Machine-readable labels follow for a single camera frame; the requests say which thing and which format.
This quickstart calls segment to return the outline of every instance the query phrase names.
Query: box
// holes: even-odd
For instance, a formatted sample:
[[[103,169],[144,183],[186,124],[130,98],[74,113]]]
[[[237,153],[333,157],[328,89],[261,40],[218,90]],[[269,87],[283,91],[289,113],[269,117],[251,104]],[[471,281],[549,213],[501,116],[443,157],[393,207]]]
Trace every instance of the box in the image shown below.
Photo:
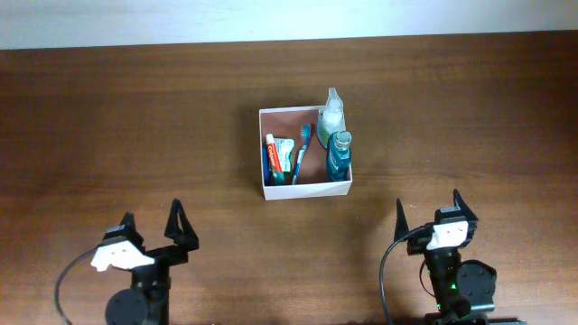
[[[346,195],[353,183],[351,166],[345,181],[329,181],[325,161],[327,151],[317,137],[317,118],[321,107],[286,107],[259,110],[259,132],[261,147],[261,184],[265,200],[286,200],[299,198],[314,198],[323,196]],[[297,157],[303,146],[301,127],[312,124],[311,141],[303,157],[297,185],[267,186],[263,179],[263,171],[268,168],[264,165],[262,148],[265,144],[265,135],[273,134],[278,138],[295,140],[294,157]]]

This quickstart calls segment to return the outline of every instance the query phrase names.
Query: toothbrush head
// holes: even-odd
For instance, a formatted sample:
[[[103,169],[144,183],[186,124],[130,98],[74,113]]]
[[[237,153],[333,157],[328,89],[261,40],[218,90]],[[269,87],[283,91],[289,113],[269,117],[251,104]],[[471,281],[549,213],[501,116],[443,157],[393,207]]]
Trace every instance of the toothbrush head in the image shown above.
[[[301,137],[305,139],[305,145],[309,145],[311,139],[311,125],[306,124],[301,127]]]

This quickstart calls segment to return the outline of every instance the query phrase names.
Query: white wall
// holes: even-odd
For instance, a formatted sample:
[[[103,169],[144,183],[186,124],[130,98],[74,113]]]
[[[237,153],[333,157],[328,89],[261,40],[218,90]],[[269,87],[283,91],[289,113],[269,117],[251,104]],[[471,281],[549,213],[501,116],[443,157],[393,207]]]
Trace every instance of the white wall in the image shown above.
[[[0,0],[0,48],[578,29],[576,0]]]

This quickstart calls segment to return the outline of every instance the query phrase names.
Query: cable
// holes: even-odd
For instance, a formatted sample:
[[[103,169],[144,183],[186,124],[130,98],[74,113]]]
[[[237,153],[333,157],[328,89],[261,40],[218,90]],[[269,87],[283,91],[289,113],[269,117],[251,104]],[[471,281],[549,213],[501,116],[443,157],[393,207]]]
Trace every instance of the cable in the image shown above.
[[[422,284],[422,288],[427,292],[427,294],[431,295],[435,298],[433,294],[431,294],[427,289],[425,289],[424,279],[422,279],[422,272],[424,271],[425,260],[422,262],[422,266],[419,268],[419,282]]]
[[[405,242],[409,237],[413,236],[415,233],[422,231],[422,230],[424,230],[424,227],[417,227],[416,229],[408,232],[405,236],[396,240],[393,244],[391,244],[391,246],[389,246],[386,253],[383,254],[383,258],[381,259],[381,266],[379,267],[379,289],[381,290],[381,302],[383,303],[383,311],[386,313],[387,325],[393,325],[393,323],[394,323],[391,320],[391,315],[389,314],[389,309],[387,308],[386,292],[385,292],[384,284],[383,284],[383,271],[384,271],[384,268],[386,266],[387,256],[389,255],[389,253],[391,253],[392,250],[394,250],[394,248],[396,248],[396,246],[399,243]]]
[[[74,267],[76,266],[80,261],[82,261],[83,259],[93,255],[97,249],[100,247],[100,245],[90,249],[88,252],[80,255],[79,257],[75,258],[72,262],[70,262],[70,264],[68,266],[66,266],[66,268],[64,269],[64,271],[62,271],[61,275],[58,277],[58,280],[56,280],[56,285],[54,286],[54,305],[56,306],[56,312],[58,312],[58,314],[61,316],[62,321],[64,321],[65,325],[72,325],[72,322],[69,320],[68,317],[66,317],[66,314],[64,314],[64,311],[62,310],[61,307],[61,283],[62,280],[64,280],[64,277],[66,276],[66,274]]]

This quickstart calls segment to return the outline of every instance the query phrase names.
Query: wooden table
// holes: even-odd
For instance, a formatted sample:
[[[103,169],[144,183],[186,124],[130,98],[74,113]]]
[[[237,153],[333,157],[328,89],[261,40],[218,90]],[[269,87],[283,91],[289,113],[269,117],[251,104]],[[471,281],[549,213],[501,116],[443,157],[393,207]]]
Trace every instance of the wooden table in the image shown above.
[[[346,197],[264,201],[259,108],[345,102]],[[200,237],[172,269],[174,324],[384,322],[395,203],[410,227],[480,218],[463,259],[498,270],[495,317],[578,319],[578,32],[0,52],[0,323],[58,324],[54,282],[125,211],[149,248],[181,199]],[[422,258],[387,262],[397,318],[436,311]],[[130,274],[62,286],[104,323]]]

